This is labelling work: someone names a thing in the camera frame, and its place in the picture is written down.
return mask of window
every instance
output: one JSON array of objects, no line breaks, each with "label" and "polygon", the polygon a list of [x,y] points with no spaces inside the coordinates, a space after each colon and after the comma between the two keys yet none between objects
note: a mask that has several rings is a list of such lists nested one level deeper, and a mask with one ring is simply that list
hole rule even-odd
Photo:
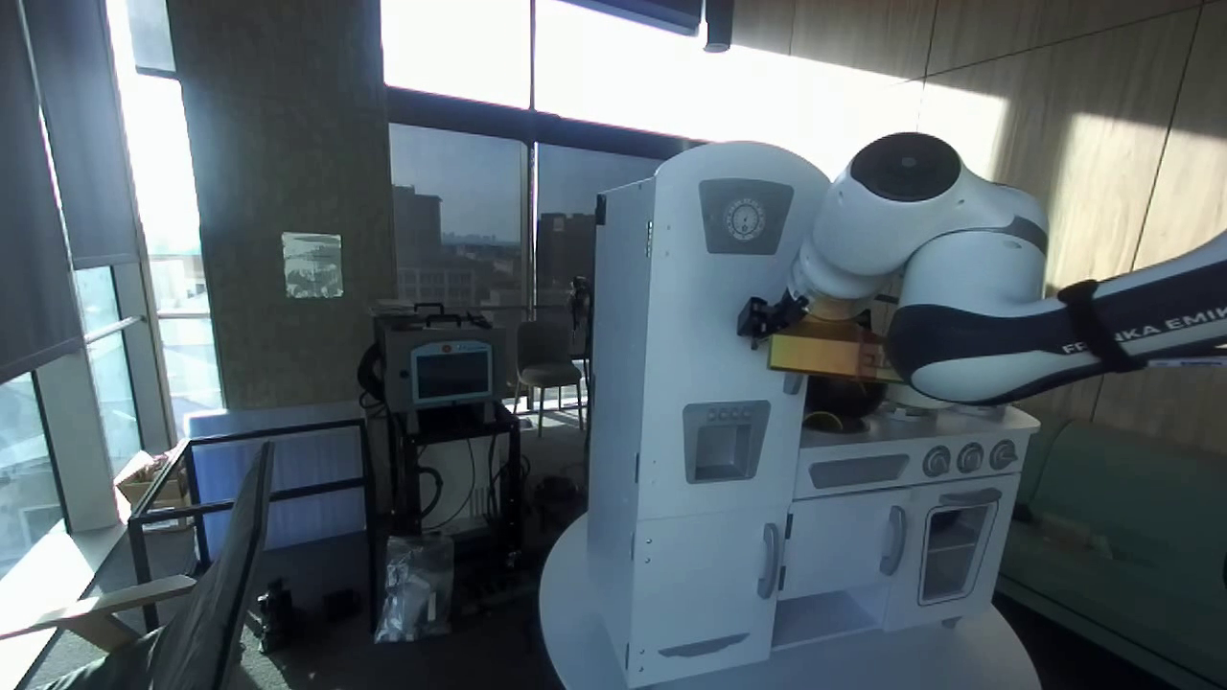
[{"label": "window", "polygon": [[400,295],[454,312],[519,305],[528,150],[425,128],[391,128],[386,148]]},{"label": "window", "polygon": [[706,111],[713,53],[699,38],[625,22],[607,13],[541,0],[538,107],[568,118],[667,135],[708,135]]},{"label": "window", "polygon": [[105,415],[111,477],[118,477],[125,470],[125,459],[136,459],[136,454],[141,448],[122,333],[106,333],[106,337],[91,341],[88,367],[91,367],[91,390],[97,390],[99,415]]},{"label": "window", "polygon": [[82,328],[88,341],[91,390],[105,420],[111,477],[141,448],[137,408],[132,390],[132,364],[122,329],[136,323],[118,320],[115,269],[74,273]]},{"label": "window", "polygon": [[0,384],[0,577],[60,519],[30,378]]},{"label": "window", "polygon": [[657,157],[538,148],[538,300],[568,305],[595,275],[598,195],[653,178]]},{"label": "window", "polygon": [[189,415],[224,411],[212,305],[200,254],[200,206],[182,80],[171,79],[169,22],[160,0],[106,0],[111,48],[122,98],[125,154],[146,229],[152,328],[169,379],[178,429]]},{"label": "window", "polygon": [[189,415],[224,411],[212,320],[160,320],[160,358],[182,425]]},{"label": "window", "polygon": [[385,80],[528,107],[528,0],[385,0]]},{"label": "window", "polygon": [[82,307],[82,329],[86,337],[115,329],[118,323],[118,300],[115,300],[115,275],[106,266],[74,273],[78,307]]}]

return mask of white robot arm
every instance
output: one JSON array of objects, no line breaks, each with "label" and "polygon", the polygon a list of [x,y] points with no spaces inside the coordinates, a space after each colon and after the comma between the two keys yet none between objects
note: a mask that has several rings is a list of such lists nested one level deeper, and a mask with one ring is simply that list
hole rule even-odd
[{"label": "white robot arm", "polygon": [[965,408],[1227,341],[1227,234],[1053,300],[1043,247],[1032,195],[979,180],[940,140],[891,135],[834,183],[791,300],[865,300],[903,282],[891,367]]}]

